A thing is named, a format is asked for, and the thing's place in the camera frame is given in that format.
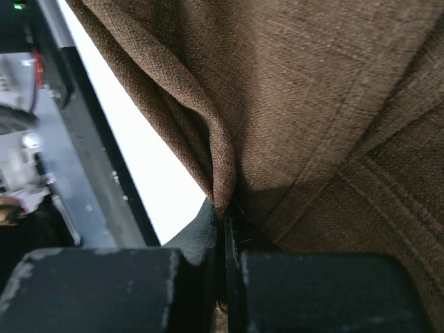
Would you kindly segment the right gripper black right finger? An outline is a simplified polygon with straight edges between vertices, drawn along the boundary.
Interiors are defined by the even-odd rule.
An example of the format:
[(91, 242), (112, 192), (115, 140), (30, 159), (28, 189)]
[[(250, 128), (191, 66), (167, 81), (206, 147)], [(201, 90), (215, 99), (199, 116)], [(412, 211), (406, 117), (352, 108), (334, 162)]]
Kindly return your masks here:
[(431, 332), (406, 269), (369, 253), (285, 253), (237, 204), (224, 218), (231, 332)]

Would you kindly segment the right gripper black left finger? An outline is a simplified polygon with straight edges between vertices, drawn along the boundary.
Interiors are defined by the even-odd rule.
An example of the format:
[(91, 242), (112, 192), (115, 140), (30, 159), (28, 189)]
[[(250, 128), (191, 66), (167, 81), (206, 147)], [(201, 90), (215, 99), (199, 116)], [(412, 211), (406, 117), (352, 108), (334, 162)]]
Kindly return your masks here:
[(161, 247), (34, 250), (1, 295), (1, 331), (215, 332), (216, 234), (205, 201)]

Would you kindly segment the brown cloth napkin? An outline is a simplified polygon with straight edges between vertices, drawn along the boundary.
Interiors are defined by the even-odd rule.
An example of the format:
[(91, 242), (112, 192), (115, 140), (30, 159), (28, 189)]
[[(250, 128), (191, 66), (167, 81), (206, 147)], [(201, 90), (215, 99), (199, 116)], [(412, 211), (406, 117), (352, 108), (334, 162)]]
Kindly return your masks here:
[(443, 331), (442, 1), (70, 1), (217, 212), (390, 254)]

